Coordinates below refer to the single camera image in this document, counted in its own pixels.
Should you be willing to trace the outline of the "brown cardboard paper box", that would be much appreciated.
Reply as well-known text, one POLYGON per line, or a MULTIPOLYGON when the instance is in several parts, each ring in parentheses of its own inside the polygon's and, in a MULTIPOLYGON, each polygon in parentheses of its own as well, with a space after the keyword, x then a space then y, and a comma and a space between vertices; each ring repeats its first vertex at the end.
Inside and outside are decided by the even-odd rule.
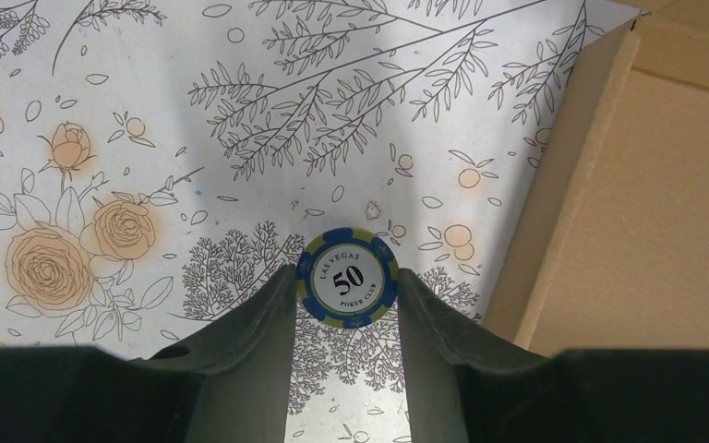
POLYGON ((709 1, 577 59, 487 309, 534 353, 709 348, 709 1))

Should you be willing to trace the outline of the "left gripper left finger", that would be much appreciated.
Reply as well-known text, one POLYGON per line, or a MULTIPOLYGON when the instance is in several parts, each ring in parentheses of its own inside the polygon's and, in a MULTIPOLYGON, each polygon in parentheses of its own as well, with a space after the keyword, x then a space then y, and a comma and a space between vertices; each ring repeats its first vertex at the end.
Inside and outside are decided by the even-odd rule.
POLYGON ((147 360, 199 376, 186 442, 285 439, 296 322, 294 267, 243 304, 147 360))

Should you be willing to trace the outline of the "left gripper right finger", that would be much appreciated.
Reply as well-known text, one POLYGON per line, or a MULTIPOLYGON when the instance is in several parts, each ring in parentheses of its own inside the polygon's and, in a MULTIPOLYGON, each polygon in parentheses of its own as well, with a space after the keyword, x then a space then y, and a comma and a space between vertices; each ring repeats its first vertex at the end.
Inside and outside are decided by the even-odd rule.
POLYGON ((398 321, 413 442, 475 442, 488 410, 475 381, 514 375, 544 360, 446 304, 414 271, 401 269, 398 321))

